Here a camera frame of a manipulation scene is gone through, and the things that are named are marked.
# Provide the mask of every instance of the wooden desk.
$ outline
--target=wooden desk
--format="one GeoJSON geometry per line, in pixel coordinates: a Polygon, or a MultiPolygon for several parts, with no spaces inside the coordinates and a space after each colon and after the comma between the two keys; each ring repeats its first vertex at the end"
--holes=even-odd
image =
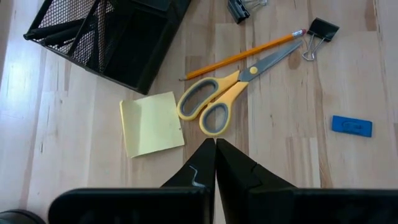
{"type": "MultiPolygon", "coordinates": [[[[302,60],[304,46],[250,83],[222,138],[299,187],[398,188],[398,2],[269,2],[238,26],[226,1],[193,0],[150,94],[178,99],[195,82],[178,81],[186,72],[321,17],[341,29],[318,60],[302,60]],[[373,138],[330,131],[334,114],[373,121],[373,138]]],[[[118,104],[143,96],[25,41],[41,3],[0,3],[0,210],[45,218],[66,190],[160,186],[206,138],[198,122],[182,122],[185,147],[128,159],[118,104]]],[[[207,75],[223,77],[270,52],[207,75]]]]}

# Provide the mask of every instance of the binder clip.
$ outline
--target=binder clip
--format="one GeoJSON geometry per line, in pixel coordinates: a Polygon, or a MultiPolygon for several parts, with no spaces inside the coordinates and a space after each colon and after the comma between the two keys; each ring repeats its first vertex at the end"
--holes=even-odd
{"type": "Polygon", "coordinates": [[[303,53],[303,58],[309,62],[315,60],[315,52],[318,50],[319,46],[325,41],[325,42],[330,42],[332,38],[335,36],[337,33],[338,29],[340,27],[333,25],[327,21],[324,21],[322,19],[316,18],[312,24],[310,29],[308,30],[308,34],[311,35],[311,40],[310,43],[308,44],[308,49],[306,52],[303,53]],[[315,46],[314,49],[312,49],[312,42],[313,38],[318,37],[321,39],[318,45],[315,46]]]}
{"type": "Polygon", "coordinates": [[[251,10],[265,6],[268,0],[228,0],[228,10],[237,24],[249,18],[251,10]]]}

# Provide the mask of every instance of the yellow pencil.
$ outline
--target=yellow pencil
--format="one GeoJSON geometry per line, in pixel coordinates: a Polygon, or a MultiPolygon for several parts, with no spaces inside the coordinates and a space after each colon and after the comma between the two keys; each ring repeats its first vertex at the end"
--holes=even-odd
{"type": "Polygon", "coordinates": [[[206,66],[204,68],[201,68],[199,70],[190,72],[190,73],[187,74],[186,77],[181,78],[180,81],[184,81],[184,80],[189,80],[189,79],[195,78],[195,77],[197,77],[199,75],[202,75],[204,73],[208,73],[210,71],[216,70],[217,68],[224,67],[225,65],[229,65],[229,64],[234,63],[234,62],[236,62],[238,60],[242,60],[242,59],[244,59],[244,58],[246,58],[246,57],[248,57],[250,55],[254,55],[254,54],[257,54],[259,52],[262,52],[263,50],[269,49],[271,47],[275,47],[276,45],[280,45],[280,44],[286,43],[288,41],[296,39],[297,37],[303,36],[306,32],[307,31],[305,29],[298,30],[298,31],[293,32],[293,33],[291,33],[289,35],[281,37],[279,39],[273,40],[273,41],[268,42],[266,44],[263,44],[261,46],[258,46],[258,47],[255,47],[253,49],[250,49],[250,50],[247,50],[245,52],[242,52],[242,53],[240,53],[238,55],[234,55],[232,57],[226,58],[226,59],[224,59],[224,60],[222,60],[220,62],[214,63],[213,65],[208,65],[208,66],[206,66]]]}

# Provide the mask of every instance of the yellow sticky note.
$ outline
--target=yellow sticky note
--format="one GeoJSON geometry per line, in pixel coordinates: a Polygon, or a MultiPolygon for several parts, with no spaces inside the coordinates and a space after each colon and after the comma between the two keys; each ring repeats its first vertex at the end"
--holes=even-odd
{"type": "Polygon", "coordinates": [[[173,92],[121,101],[120,112],[128,157],[185,144],[173,92]]]}

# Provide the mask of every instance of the scissor blade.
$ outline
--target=scissor blade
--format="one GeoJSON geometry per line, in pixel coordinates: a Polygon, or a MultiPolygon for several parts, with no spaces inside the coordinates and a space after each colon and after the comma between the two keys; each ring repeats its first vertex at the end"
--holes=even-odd
{"type": "Polygon", "coordinates": [[[273,65],[278,63],[280,60],[282,60],[283,58],[288,56],[290,53],[292,53],[295,49],[300,47],[302,44],[303,44],[303,42],[301,40],[294,42],[293,44],[290,44],[287,47],[284,47],[283,49],[271,54],[270,56],[267,56],[266,58],[261,59],[254,65],[243,70],[239,74],[239,80],[241,82],[249,82],[253,78],[256,78],[258,75],[265,72],[268,68],[271,68],[273,65]]]}

